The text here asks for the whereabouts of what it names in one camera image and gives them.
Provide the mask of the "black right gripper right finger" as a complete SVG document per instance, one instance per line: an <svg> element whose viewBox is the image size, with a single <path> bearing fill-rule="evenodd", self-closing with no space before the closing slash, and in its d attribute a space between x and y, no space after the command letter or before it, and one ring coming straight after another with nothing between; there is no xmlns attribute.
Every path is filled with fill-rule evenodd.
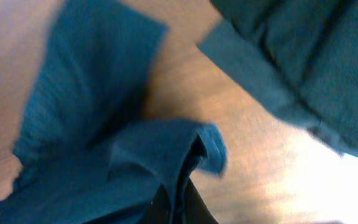
<svg viewBox="0 0 358 224"><path fill-rule="evenodd" d="M218 224L191 180L188 181L185 187L182 223Z"/></svg>

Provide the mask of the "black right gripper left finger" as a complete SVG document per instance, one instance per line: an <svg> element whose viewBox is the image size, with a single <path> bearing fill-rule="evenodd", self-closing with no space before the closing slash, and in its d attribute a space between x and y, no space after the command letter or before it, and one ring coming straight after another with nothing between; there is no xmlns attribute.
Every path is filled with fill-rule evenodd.
<svg viewBox="0 0 358 224"><path fill-rule="evenodd" d="M173 197L166 187L161 184L137 224L172 224L173 209Z"/></svg>

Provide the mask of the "navy blue shorts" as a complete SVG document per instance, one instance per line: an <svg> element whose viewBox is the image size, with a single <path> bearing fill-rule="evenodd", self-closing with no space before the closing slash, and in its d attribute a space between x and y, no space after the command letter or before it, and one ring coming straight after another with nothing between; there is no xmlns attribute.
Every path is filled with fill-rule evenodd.
<svg viewBox="0 0 358 224"><path fill-rule="evenodd" d="M137 223L160 185L182 223L190 174L221 175L218 128L142 119L166 26L117 1L67 1L12 149L22 170L0 223Z"/></svg>

